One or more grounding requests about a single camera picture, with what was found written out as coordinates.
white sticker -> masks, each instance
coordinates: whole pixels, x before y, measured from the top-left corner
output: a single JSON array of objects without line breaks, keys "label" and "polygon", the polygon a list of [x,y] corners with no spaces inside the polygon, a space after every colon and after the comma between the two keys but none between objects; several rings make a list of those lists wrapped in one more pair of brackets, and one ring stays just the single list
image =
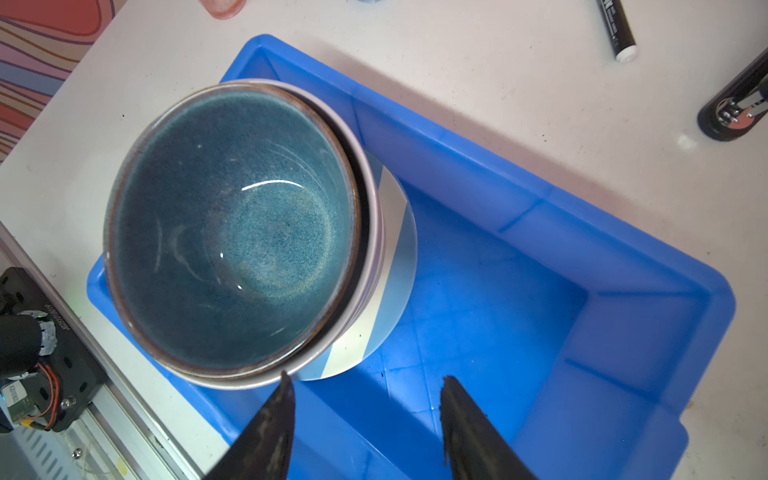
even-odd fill
[{"label": "white sticker", "polygon": [[27,398],[27,390],[21,382],[16,380],[2,388],[2,395],[5,398],[5,404],[10,408],[12,405]]}]

white marker cap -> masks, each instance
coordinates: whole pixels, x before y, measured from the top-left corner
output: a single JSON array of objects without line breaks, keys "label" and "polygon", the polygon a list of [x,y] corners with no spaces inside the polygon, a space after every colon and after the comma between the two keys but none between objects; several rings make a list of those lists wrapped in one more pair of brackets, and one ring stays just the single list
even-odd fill
[{"label": "white marker cap", "polygon": [[629,63],[637,57],[637,45],[630,45],[624,50],[618,52],[616,61],[619,63]]}]

blue and white plate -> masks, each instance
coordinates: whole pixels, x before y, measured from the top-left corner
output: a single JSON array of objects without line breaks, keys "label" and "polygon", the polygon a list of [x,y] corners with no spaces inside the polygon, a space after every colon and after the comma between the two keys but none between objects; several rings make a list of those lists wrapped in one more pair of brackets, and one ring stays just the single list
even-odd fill
[{"label": "blue and white plate", "polygon": [[416,274],[416,223],[405,191],[382,163],[366,152],[379,187],[385,251],[381,277],[355,322],[312,363],[294,374],[299,380],[339,375],[361,363],[395,329],[411,296]]}]

clear glass cup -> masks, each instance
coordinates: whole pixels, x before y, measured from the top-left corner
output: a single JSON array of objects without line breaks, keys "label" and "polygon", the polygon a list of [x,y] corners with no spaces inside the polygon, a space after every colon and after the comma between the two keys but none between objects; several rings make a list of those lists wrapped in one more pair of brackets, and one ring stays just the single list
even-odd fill
[{"label": "clear glass cup", "polygon": [[199,0],[214,18],[226,20],[243,9],[246,0]]}]

bowl rim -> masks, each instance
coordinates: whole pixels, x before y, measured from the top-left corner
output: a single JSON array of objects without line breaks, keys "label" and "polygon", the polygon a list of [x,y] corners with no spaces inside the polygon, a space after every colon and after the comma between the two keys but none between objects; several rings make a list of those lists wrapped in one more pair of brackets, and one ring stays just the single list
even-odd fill
[{"label": "bowl rim", "polygon": [[[165,349],[155,343],[144,330],[136,324],[134,315],[128,307],[127,299],[125,298],[124,291],[120,287],[120,282],[117,280],[114,272],[115,265],[113,259],[111,259],[110,251],[113,250],[115,235],[115,212],[118,206],[121,205],[120,200],[124,199],[124,193],[128,185],[127,178],[130,176],[130,172],[138,165],[138,161],[141,158],[141,153],[147,143],[157,136],[158,130],[163,127],[167,122],[172,121],[182,113],[186,108],[194,105],[195,103],[202,101],[206,98],[227,94],[236,91],[253,91],[261,94],[267,94],[273,98],[283,101],[295,108],[297,108],[309,121],[311,121],[320,131],[320,133],[329,142],[334,150],[334,156],[338,160],[341,167],[342,176],[349,193],[350,200],[350,233],[349,244],[347,245],[347,257],[346,268],[339,276],[336,282],[332,294],[329,296],[328,301],[320,310],[319,314],[310,323],[310,325],[304,330],[302,335],[296,337],[290,344],[284,346],[282,349],[276,351],[265,360],[254,363],[252,365],[244,366],[235,369],[211,369],[201,368],[199,366],[192,366],[185,362],[180,361],[178,358],[167,353]],[[333,133],[330,126],[325,120],[315,111],[315,109],[308,105],[299,96],[280,88],[273,84],[264,84],[258,82],[248,81],[231,81],[211,85],[209,87],[200,89],[188,96],[179,100],[176,104],[168,108],[159,117],[157,117],[152,123],[150,123],[139,135],[137,140],[131,146],[128,151],[120,170],[115,178],[114,186],[109,198],[107,208],[107,219],[104,225],[104,271],[107,280],[108,289],[112,296],[115,309],[121,318],[122,323],[126,326],[127,330],[153,358],[155,358],[161,365],[176,372],[177,374],[184,374],[183,376],[191,376],[201,379],[227,379],[227,378],[239,378],[242,376],[253,376],[260,372],[266,372],[271,370],[275,365],[280,364],[282,361],[290,358],[294,353],[301,350],[301,348],[307,343],[311,342],[315,336],[317,336],[326,324],[336,315],[338,302],[340,301],[341,292],[343,292],[349,286],[351,273],[353,266],[356,264],[357,257],[359,255],[359,243],[361,240],[362,232],[360,231],[360,201],[358,185],[356,184],[350,160],[347,157],[344,149]]]},{"label": "bowl rim", "polygon": [[275,383],[280,379],[281,371],[285,370],[288,375],[292,375],[309,365],[330,348],[331,345],[337,341],[345,331],[347,331],[355,320],[357,320],[357,316],[364,310],[370,300],[373,290],[379,282],[385,246],[384,218],[381,203],[379,202],[379,191],[376,185],[376,180],[368,163],[366,152],[363,150],[357,136],[352,132],[349,125],[336,113],[336,111],[328,106],[328,104],[296,85],[263,78],[238,79],[224,83],[238,82],[269,84],[286,89],[289,92],[300,96],[306,103],[310,104],[310,106],[320,109],[324,115],[333,121],[334,126],[337,127],[339,132],[343,135],[343,140],[355,154],[355,158],[352,159],[352,161],[355,161],[360,168],[362,180],[365,184],[365,194],[369,200],[368,211],[370,217],[370,232],[369,245],[365,253],[363,269],[360,275],[361,281],[355,286],[353,296],[344,310],[340,313],[338,320],[335,321],[333,325],[330,325],[322,336],[315,337],[313,339],[313,345],[307,345],[306,349],[300,349],[292,356],[284,359],[284,362],[280,364],[279,369],[268,369],[248,376],[224,379],[190,375],[185,372],[179,372],[173,367],[168,367],[169,370],[188,382],[222,390],[252,389]]}]

